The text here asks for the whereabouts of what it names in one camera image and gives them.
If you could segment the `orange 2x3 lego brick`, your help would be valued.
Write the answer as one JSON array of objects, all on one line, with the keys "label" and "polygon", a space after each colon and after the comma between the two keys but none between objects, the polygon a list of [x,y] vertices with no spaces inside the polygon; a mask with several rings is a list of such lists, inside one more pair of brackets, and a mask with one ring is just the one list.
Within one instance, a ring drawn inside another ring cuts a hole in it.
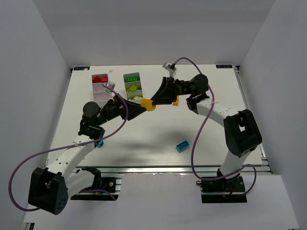
[{"label": "orange 2x3 lego brick", "polygon": [[172,102],[172,105],[174,106],[178,106],[178,104],[179,104],[179,96],[177,96],[176,100]]}]

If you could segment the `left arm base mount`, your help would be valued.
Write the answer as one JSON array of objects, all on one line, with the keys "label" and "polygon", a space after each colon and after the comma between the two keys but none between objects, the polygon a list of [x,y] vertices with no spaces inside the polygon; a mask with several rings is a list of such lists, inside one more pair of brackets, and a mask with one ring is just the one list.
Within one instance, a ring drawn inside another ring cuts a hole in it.
[{"label": "left arm base mount", "polygon": [[119,197],[121,178],[101,174],[97,168],[80,168],[69,180],[70,200],[116,201]]}]

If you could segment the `green lego brick top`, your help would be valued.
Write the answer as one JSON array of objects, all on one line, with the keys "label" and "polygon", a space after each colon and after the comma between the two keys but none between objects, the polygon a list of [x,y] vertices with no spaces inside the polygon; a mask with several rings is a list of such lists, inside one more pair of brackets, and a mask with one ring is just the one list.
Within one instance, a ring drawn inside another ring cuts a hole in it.
[{"label": "green lego brick top", "polygon": [[138,77],[137,76],[132,76],[132,77],[127,77],[126,78],[126,82],[133,82],[133,81],[138,81]]}]

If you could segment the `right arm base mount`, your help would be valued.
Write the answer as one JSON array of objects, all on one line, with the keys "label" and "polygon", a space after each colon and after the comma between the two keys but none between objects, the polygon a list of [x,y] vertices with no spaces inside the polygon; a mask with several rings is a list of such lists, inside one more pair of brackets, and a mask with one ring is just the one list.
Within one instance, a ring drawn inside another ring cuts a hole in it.
[{"label": "right arm base mount", "polygon": [[203,204],[246,203],[247,196],[242,176],[239,174],[232,179],[221,179],[196,182],[201,188]]}]

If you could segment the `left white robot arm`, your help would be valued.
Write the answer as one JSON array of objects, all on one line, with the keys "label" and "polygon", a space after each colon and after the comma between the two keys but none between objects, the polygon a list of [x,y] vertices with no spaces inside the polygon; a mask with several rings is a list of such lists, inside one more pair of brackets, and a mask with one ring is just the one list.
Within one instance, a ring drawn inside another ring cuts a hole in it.
[{"label": "left white robot arm", "polygon": [[28,203],[57,215],[75,194],[103,188],[100,170],[89,166],[77,171],[75,168],[102,141],[105,133],[102,124],[118,116],[131,120],[145,111],[140,104],[127,100],[109,100],[104,107],[96,102],[86,103],[73,146],[45,168],[36,168],[32,172]]}]

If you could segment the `yellow heart lego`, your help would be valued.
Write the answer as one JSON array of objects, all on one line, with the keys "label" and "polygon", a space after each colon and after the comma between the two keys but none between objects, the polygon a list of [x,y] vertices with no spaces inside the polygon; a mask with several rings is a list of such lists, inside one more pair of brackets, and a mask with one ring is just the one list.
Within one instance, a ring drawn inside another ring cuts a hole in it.
[{"label": "yellow heart lego", "polygon": [[153,111],[156,109],[156,106],[153,105],[153,100],[150,99],[142,99],[141,100],[141,107],[145,108],[147,111]]}]

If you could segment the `lime 2x3 lego brick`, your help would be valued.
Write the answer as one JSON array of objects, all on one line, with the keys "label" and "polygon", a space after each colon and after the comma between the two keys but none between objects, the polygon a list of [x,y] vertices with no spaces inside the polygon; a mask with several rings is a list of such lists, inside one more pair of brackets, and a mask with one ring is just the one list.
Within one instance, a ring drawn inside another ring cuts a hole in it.
[{"label": "lime 2x3 lego brick", "polygon": [[133,84],[126,89],[126,92],[135,92],[135,91],[138,91],[138,90],[141,90],[141,88],[138,87],[137,85]]}]

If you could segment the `red 2x3 lego brick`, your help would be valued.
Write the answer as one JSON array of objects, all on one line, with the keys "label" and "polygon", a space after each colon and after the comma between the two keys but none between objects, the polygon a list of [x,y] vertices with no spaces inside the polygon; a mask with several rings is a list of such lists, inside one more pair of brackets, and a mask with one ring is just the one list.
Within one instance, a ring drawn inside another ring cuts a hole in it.
[{"label": "red 2x3 lego brick", "polygon": [[99,75],[94,75],[92,79],[92,83],[100,83],[100,82],[101,82],[101,79]]}]

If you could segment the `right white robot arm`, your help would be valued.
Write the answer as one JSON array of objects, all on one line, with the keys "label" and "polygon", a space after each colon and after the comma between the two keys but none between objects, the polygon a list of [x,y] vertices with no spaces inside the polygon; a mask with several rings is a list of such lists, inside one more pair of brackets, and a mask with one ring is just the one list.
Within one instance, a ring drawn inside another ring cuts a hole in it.
[{"label": "right white robot arm", "polygon": [[189,110],[221,125],[228,152],[217,178],[230,180],[239,175],[248,155],[262,143],[262,136],[250,110],[237,111],[215,102],[207,95],[209,89],[208,78],[203,74],[189,81],[163,77],[161,86],[151,98],[152,105],[172,104],[178,96],[188,95]]}]

